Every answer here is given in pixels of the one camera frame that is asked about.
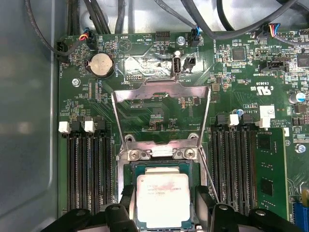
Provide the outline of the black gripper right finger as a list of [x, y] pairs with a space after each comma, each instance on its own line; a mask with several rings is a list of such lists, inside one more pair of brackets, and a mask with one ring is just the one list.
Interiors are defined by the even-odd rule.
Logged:
[[195, 187], [195, 215], [204, 232], [300, 232], [298, 226], [266, 209], [252, 209], [247, 216], [231, 206], [216, 203], [207, 186]]

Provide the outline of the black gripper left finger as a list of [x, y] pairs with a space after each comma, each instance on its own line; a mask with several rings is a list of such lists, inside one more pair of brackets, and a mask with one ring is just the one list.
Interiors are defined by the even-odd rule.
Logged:
[[130, 218], [134, 208], [135, 187], [126, 185], [120, 203], [108, 205], [104, 211], [91, 214], [87, 209], [73, 209], [43, 229], [44, 232], [137, 232]]

